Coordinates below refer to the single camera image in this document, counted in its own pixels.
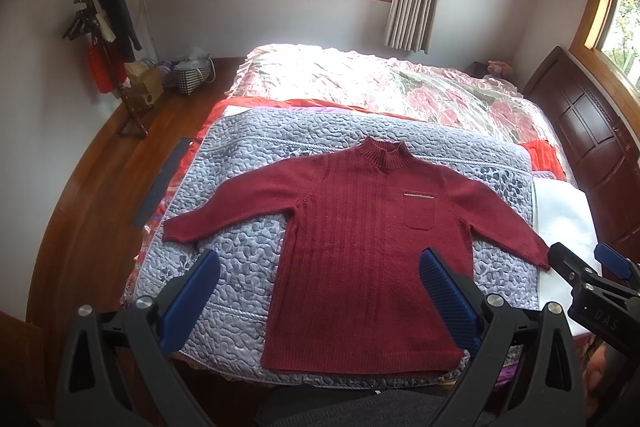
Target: red sweater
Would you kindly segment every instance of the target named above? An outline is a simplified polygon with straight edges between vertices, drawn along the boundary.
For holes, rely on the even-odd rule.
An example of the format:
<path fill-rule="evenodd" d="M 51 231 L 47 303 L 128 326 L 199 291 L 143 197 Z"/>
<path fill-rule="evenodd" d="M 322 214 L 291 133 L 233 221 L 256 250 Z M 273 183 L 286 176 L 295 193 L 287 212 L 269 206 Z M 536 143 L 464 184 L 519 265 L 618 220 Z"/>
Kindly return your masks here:
<path fill-rule="evenodd" d="M 287 231 L 260 360 L 275 371 L 453 369 L 462 351 L 420 284 L 418 256 L 435 247 L 472 277 L 471 229 L 548 268 L 545 243 L 491 188 L 371 138 L 229 179 L 162 238 L 192 242 L 278 212 Z"/>

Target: sweater cuff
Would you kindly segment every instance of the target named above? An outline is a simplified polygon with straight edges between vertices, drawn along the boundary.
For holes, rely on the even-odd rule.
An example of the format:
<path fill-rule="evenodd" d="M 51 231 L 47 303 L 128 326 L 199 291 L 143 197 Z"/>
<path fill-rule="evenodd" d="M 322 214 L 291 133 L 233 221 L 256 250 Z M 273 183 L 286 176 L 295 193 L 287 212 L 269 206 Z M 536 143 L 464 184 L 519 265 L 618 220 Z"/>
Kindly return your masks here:
<path fill-rule="evenodd" d="M 549 264 L 549 247 L 544 241 L 542 241 L 542 245 L 540 246 L 540 253 L 535 256 L 531 262 L 545 271 L 549 271 L 551 269 L 551 265 Z"/>
<path fill-rule="evenodd" d="M 197 241 L 197 237 L 195 237 L 193 230 L 197 230 L 193 226 L 193 215 L 189 216 L 190 222 L 189 226 L 185 223 L 184 217 L 187 214 L 183 214 L 181 216 L 172 217 L 172 219 L 167 219 L 164 224 L 164 229 L 162 230 L 162 241 L 175 241 L 177 243 L 192 243 L 193 241 Z"/>

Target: red bag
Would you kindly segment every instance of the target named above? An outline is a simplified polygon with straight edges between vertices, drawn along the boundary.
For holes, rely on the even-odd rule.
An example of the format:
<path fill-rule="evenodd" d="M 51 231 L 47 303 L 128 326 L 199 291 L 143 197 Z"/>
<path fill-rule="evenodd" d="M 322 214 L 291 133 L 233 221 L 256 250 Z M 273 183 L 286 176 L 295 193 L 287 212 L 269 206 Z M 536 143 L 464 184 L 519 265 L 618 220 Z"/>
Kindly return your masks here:
<path fill-rule="evenodd" d="M 112 44 L 107 44 L 106 49 L 118 81 L 122 84 L 128 78 L 124 62 Z M 89 69 L 91 70 L 91 74 L 94 76 L 95 85 L 98 87 L 98 90 L 102 93 L 107 93 L 115 89 L 115 86 L 111 82 L 107 65 L 104 63 L 104 59 L 102 58 L 100 44 L 92 44 L 86 49 L 86 60 L 89 63 Z"/>

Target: quilted blanket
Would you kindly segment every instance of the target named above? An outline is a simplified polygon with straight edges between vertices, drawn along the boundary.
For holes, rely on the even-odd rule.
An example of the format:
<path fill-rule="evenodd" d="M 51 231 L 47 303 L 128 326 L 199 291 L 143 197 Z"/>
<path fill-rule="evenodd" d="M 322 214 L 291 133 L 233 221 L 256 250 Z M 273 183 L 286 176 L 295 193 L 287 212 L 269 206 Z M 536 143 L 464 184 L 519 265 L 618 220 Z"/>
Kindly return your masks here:
<path fill-rule="evenodd" d="M 132 296 L 157 295 L 169 279 L 188 270 L 201 251 L 218 252 L 221 282 L 185 344 L 184 355 L 228 377 L 285 385 L 393 388 L 457 376 L 464 360 L 452 373 L 432 378 L 272 373 L 260 366 L 260 356 L 286 228 L 284 216 L 239 223 L 197 245 L 161 240 L 165 219 L 201 206 L 226 179 L 282 158 L 335 152 L 366 136 L 402 140 L 419 158 L 488 184 L 532 223 L 530 160 L 521 147 L 447 126 L 379 116 L 253 109 L 222 118 L 209 129 L 162 218 Z M 477 239 L 473 247 L 474 279 L 484 292 L 499 293 L 515 306 L 537 308 L 535 267 Z"/>

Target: pink floral comforter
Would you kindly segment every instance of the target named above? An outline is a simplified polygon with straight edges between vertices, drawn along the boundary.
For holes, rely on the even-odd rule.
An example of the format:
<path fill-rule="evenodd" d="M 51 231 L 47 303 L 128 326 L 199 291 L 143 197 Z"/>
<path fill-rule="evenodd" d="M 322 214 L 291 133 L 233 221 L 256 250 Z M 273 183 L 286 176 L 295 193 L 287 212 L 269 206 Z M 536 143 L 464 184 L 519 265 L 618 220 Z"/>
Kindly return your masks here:
<path fill-rule="evenodd" d="M 537 105 L 504 80 L 472 78 L 457 70 L 319 46 L 270 44 L 248 55 L 228 95 L 315 98 L 513 143 L 547 140 L 558 153 L 566 180 L 573 182 L 550 122 Z"/>

